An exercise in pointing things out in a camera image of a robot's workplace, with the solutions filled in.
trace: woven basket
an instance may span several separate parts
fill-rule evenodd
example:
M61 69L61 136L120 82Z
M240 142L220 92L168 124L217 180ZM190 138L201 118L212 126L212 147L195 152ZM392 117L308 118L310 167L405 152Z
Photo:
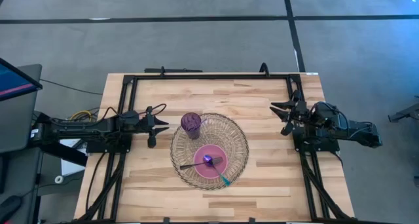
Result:
M195 152L204 145L214 144L226 153L228 166L223 175L231 182L237 180L243 172L249 157L249 146L240 127L229 118L216 114L204 113L201 116L200 137L191 140L180 126L173 135L170 156L175 171L188 185L203 190L216 190L226 187L220 177L207 179L194 168L180 170L185 164L194 164Z

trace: purple cup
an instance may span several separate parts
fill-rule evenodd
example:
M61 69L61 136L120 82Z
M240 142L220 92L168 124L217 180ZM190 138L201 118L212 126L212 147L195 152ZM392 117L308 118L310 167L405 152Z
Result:
M190 139L196 140L200 135L201 117L196 113L187 113L181 119L181 127Z

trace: butcher block tabletop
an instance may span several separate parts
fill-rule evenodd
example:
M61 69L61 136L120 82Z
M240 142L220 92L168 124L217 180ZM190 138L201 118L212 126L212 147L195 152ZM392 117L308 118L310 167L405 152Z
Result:
M118 108L123 76L108 74L99 118L108 107ZM301 81L309 108L324 101L319 75L301 73ZM126 155L117 221L161 222L163 217L205 222L248 221L249 217L257 221L310 221L299 154L294 150L292 136L280 134L285 124L269 109L271 102L288 99L282 79L140 80L134 110L140 112L149 105L166 103L166 110L157 117L168 122L170 129L156 137L154 149L147 147L148 135L133 137L131 151ZM230 187L203 191L188 186L176 174L170 160L170 143L181 117L188 112L222 114L236 122L246 135L249 159L242 175ZM100 156L92 154L88 158L75 218L85 213L88 187ZM99 164L89 206L103 187L107 157ZM318 159L326 190L346 214L353 216L340 161L328 152L319 152ZM313 191L317 214L321 216L318 193L314 187ZM105 218L110 217L112 199L113 190L108 195Z

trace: computer monitor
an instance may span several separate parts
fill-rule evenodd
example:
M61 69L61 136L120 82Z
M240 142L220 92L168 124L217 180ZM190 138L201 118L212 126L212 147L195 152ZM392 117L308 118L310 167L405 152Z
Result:
M42 85L0 58L0 101L42 89Z

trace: spoon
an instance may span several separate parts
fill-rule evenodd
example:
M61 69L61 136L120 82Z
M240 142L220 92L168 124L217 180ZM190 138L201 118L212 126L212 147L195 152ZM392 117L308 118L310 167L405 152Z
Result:
M220 162L223 161L223 158L221 158L221 157L214 158L214 159L211 158L211 161L214 165L217 165L217 164L219 164ZM204 159L204 162L200 162L200 163L197 163L197 164L182 165L179 168L181 170L185 170L185 169L192 168L192 167L195 167L196 165L201 165L201 164L209 164L209 162Z
M215 165L216 165L216 163L214 163L214 160L215 159L213 159L211 156L209 156L209 155L205 155L204 156L204 161L206 162L206 163L208 163L211 167L213 167L214 169L215 169L215 171L218 173L218 175L221 177L221 179L224 181L224 184L226 185L226 186L230 186L231 185L231 182L225 177L225 176L223 176L222 174L221 174L221 172L220 171L218 171L218 169L215 167Z

